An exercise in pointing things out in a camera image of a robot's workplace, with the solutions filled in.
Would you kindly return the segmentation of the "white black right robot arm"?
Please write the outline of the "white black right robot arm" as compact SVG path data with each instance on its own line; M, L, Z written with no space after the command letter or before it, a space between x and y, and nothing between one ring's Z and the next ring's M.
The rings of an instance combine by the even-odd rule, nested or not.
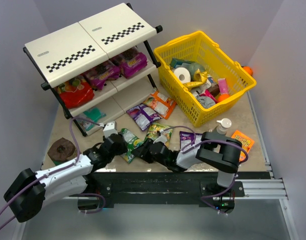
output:
M183 150L170 150L161 140L148 138L131 153L149 164L157 162L175 173L206 163L218 170L217 184L224 188L234 181L239 165L249 159L239 140L215 131L204 132L200 140L189 143Z

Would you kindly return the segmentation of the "green fruit candy bag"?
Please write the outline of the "green fruit candy bag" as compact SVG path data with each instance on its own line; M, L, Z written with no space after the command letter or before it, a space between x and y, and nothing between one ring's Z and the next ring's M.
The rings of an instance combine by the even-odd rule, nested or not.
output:
M151 139L155 141L160 136L158 133L165 136L166 141L164 144L167 147L169 147L172 133L173 133L173 129L171 129L169 125L165 125L165 124L161 124L157 122L152 123L148 128L148 131L147 131L147 134L145 135L144 140Z

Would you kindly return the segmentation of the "green lime candy bag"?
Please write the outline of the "green lime candy bag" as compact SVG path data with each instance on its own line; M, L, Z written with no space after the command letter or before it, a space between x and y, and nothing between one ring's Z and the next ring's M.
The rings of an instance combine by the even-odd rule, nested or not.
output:
M120 132L123 136L123 139L126 142L127 152L123 153L121 157L130 164L135 156L132 154L132 151L138 148L140 145L143 144L143 141L134 135L130 130L127 128L122 128Z

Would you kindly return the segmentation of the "magenta grape candy bag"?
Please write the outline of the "magenta grape candy bag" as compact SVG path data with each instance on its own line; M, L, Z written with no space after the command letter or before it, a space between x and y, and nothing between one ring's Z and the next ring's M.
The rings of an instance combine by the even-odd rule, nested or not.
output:
M112 57L110 61L119 67L121 74L126 79L131 78L148 64L146 55L138 51L135 46Z

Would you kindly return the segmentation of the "teal candy bag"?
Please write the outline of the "teal candy bag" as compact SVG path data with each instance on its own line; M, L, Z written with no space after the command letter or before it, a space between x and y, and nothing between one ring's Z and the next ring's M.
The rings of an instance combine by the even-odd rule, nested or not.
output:
M84 128L87 132L91 130L96 125L92 122L98 123L100 119L104 118L106 113L101 111L98 107L92 107L89 110L84 111L83 113L77 116L77 122Z

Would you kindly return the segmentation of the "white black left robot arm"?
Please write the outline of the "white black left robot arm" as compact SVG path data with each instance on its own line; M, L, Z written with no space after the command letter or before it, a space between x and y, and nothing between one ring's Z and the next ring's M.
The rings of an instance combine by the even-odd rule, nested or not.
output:
M48 204L81 194L88 185L90 174L126 152L123 136L112 134L99 147L89 148L73 160L47 170L34 172L27 168L21 171L5 192L4 200L17 221L24 223Z

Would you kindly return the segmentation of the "red fruit candy bag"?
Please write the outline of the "red fruit candy bag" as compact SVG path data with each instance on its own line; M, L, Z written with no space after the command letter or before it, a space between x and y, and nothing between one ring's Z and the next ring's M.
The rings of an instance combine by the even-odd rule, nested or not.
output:
M68 109L78 108L94 98L94 91L83 75L78 75L55 88Z

